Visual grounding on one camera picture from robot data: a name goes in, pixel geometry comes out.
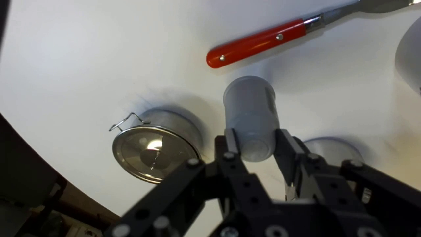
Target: white tabletop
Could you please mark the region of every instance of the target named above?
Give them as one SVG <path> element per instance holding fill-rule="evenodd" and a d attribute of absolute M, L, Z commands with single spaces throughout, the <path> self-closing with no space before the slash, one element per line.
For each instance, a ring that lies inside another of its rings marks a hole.
<path fill-rule="evenodd" d="M 345 137 L 366 160 L 421 187 L 421 97 L 399 80 L 395 51 L 420 16 L 357 13 L 299 42 L 221 70 L 207 51 L 337 0 L 15 0 L 0 63 L 0 112 L 65 178 L 117 214 L 153 185 L 115 160 L 108 128 L 174 104 L 206 125 L 203 158 L 225 128 L 223 95 L 238 76 L 277 91 L 282 128 Z M 249 164 L 283 197 L 273 159 Z"/>

